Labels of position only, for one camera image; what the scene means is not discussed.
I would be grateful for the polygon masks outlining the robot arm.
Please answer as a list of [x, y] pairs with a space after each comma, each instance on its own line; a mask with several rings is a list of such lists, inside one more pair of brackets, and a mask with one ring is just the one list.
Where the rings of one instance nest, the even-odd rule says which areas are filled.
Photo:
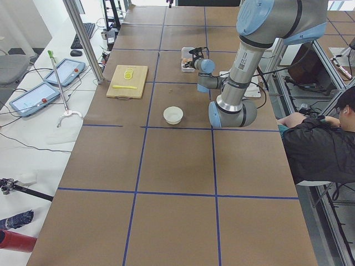
[[213, 127], [244, 127], [254, 122], [257, 107], [245, 97], [252, 76], [275, 39], [284, 45], [311, 42], [326, 31], [327, 1], [244, 1], [238, 13], [236, 29], [240, 46], [226, 78], [212, 76], [215, 63], [203, 56], [202, 48], [189, 51], [186, 63], [199, 71], [197, 89], [221, 94], [209, 104]]

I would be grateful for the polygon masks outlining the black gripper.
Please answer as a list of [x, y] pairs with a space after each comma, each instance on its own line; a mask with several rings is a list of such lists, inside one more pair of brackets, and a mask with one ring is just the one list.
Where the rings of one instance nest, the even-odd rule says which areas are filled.
[[203, 51], [205, 49], [206, 49], [206, 47], [198, 47], [198, 48], [194, 48], [193, 50], [189, 51], [189, 53], [192, 54], [191, 66], [194, 69], [202, 69], [202, 63], [206, 59], [203, 54]]

